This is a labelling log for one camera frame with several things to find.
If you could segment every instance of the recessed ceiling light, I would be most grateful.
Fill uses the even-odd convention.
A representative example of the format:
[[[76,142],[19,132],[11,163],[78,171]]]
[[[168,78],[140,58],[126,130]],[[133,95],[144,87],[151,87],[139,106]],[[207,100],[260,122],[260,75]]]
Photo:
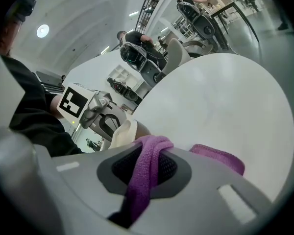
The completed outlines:
[[[37,37],[39,38],[46,37],[48,33],[49,33],[49,26],[46,24],[39,26],[37,29]]]
[[[129,14],[129,16],[130,16],[130,17],[131,17],[131,16],[134,16],[134,15],[138,14],[138,12],[139,12],[139,11],[135,11],[135,12]]]
[[[106,50],[108,50],[110,48],[110,46],[106,47],[100,54],[104,54],[106,52]]]
[[[167,28],[164,28],[163,30],[161,30],[161,32],[164,32],[166,29],[168,29],[168,27]]]

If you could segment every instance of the black shoe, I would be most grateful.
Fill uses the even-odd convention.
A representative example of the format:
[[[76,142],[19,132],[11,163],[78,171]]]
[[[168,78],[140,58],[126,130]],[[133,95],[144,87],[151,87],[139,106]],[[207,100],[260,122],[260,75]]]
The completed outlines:
[[[288,29],[289,26],[286,24],[286,23],[282,23],[279,27],[278,27],[278,30],[285,30],[285,29]]]

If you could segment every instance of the gray floor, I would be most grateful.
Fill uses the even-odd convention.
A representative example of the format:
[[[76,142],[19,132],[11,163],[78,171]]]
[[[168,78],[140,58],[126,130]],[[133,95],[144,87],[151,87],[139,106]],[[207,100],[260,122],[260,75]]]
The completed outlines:
[[[281,24],[274,8],[248,16],[260,43],[242,19],[229,25],[228,44],[232,49],[264,67],[286,94],[294,117],[294,32],[277,31]]]

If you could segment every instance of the white table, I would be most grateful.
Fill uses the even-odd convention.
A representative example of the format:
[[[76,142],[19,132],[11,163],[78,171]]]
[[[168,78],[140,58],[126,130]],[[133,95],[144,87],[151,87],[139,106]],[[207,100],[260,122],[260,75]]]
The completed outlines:
[[[244,177],[271,201],[291,168],[294,123],[275,79],[234,54],[194,59],[171,72],[134,113],[153,135],[175,147],[196,143],[229,152],[245,164]]]

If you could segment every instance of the purple cloth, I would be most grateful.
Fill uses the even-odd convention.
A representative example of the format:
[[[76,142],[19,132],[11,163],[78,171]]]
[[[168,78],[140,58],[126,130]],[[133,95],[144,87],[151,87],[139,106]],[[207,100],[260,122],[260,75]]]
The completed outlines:
[[[243,175],[245,171],[244,163],[235,157],[234,155],[227,153],[225,151],[220,151],[217,149],[213,149],[211,147],[202,145],[202,144],[195,144],[191,150],[191,152],[209,157],[219,162],[225,164],[226,166],[230,167],[233,171]]]
[[[158,184],[160,151],[173,147],[173,143],[163,136],[144,136],[135,141],[135,143],[140,142],[143,144],[143,149],[137,159],[126,191],[132,222],[139,218],[147,208],[150,201],[150,190]]]

